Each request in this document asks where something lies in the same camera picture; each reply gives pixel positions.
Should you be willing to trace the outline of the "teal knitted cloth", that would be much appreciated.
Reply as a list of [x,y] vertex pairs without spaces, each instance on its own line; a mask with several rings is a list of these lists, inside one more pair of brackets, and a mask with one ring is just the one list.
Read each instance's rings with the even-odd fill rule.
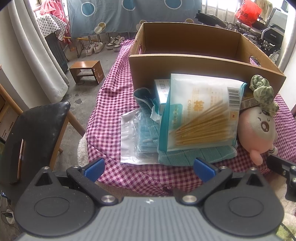
[[133,92],[139,105],[138,154],[158,154],[158,163],[166,166],[192,166],[194,159],[201,158],[209,163],[216,163],[237,156],[237,142],[232,146],[210,147],[191,150],[164,152],[158,150],[159,129],[162,116],[159,114],[157,99],[147,88]]

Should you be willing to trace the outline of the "pink plush toy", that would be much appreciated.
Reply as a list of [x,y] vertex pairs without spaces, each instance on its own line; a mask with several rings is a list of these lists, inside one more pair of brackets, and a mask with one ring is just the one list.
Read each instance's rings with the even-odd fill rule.
[[274,118],[261,107],[243,111],[238,120],[237,135],[241,146],[256,166],[263,163],[262,154],[277,154],[274,142],[278,138]]

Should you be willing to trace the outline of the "cotton swab bag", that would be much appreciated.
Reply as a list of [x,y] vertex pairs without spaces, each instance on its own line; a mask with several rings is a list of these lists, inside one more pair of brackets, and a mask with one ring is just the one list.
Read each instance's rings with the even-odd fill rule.
[[171,74],[159,150],[235,145],[245,86],[245,82],[231,78]]

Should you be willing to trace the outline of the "gold tissue packet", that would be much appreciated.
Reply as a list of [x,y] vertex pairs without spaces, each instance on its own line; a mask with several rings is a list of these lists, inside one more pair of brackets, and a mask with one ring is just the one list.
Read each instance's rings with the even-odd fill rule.
[[254,98],[253,92],[251,90],[248,90],[244,92],[243,98],[240,105],[240,111],[252,108],[255,106],[259,106],[258,101]]

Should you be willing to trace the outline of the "green camouflage scrunchie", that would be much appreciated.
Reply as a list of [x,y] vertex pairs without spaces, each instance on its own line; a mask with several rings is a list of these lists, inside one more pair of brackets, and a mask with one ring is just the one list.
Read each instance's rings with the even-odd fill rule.
[[274,101],[274,90],[266,78],[254,75],[251,78],[249,88],[253,91],[254,99],[259,103],[261,109],[270,116],[275,116],[279,105]]

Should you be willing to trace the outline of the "blue white medicine box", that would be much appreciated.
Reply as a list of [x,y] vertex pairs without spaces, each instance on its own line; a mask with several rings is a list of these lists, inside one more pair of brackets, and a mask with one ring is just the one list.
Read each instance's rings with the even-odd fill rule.
[[159,114],[162,115],[166,107],[168,94],[170,91],[170,80],[169,79],[155,79],[154,90],[156,92],[156,102],[159,110]]

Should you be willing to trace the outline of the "black wooden chair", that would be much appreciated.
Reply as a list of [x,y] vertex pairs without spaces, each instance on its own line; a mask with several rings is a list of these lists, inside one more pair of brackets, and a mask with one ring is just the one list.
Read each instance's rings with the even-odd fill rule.
[[70,121],[67,101],[24,111],[13,125],[1,156],[1,191],[16,205],[39,170],[53,167]]

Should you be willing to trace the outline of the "small wooden stool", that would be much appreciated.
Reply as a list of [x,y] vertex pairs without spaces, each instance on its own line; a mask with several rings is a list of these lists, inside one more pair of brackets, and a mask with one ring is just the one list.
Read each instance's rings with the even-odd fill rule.
[[78,83],[83,77],[94,77],[97,84],[105,78],[100,61],[78,61],[75,62],[69,71],[75,81]]

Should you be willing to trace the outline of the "white curtain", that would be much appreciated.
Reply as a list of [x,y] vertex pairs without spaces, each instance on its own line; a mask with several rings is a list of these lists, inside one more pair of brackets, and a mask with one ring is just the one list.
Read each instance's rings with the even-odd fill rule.
[[8,11],[22,52],[51,103],[60,102],[69,80],[50,50],[29,1],[10,1]]

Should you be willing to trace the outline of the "wheelchair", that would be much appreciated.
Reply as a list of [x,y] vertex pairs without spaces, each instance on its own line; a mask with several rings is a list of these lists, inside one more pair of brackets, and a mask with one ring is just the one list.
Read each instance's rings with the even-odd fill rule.
[[233,23],[226,22],[213,14],[202,13],[200,10],[195,18],[204,25],[221,27],[239,32],[253,42],[274,63],[277,61],[287,23],[287,13],[281,9],[274,8],[267,20],[258,18],[252,26],[248,26],[238,20]]

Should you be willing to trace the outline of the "brown cardboard box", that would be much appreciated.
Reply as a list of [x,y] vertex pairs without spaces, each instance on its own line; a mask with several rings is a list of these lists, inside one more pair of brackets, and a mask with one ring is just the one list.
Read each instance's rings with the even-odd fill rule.
[[240,33],[193,23],[145,22],[129,55],[133,87],[153,88],[172,73],[232,78],[250,83],[258,74],[274,93],[286,77],[255,44]]

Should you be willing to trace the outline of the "polka dot cloth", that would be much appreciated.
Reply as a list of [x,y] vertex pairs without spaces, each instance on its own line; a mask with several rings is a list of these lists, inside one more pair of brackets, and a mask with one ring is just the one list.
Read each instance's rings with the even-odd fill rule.
[[37,18],[37,24],[44,37],[56,34],[59,41],[63,41],[67,24],[51,14],[45,14]]

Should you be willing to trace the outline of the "blue patterned hanging sheet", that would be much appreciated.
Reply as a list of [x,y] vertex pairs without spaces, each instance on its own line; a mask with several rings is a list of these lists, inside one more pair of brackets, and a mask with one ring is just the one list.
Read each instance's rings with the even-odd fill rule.
[[184,22],[201,1],[67,1],[72,37],[137,32],[142,22]]

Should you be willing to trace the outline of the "red plastic bag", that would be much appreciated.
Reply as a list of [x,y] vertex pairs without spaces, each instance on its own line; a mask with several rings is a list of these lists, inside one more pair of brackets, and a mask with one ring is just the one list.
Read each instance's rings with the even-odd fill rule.
[[235,16],[237,20],[248,26],[252,26],[261,14],[262,9],[253,1],[244,0],[237,10]]

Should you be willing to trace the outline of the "pink hanging garment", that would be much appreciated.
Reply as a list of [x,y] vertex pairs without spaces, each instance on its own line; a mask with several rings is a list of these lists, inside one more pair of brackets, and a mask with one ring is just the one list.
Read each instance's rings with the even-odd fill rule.
[[62,6],[62,1],[59,0],[45,0],[42,1],[40,8],[40,15],[50,14],[67,23],[67,18]]

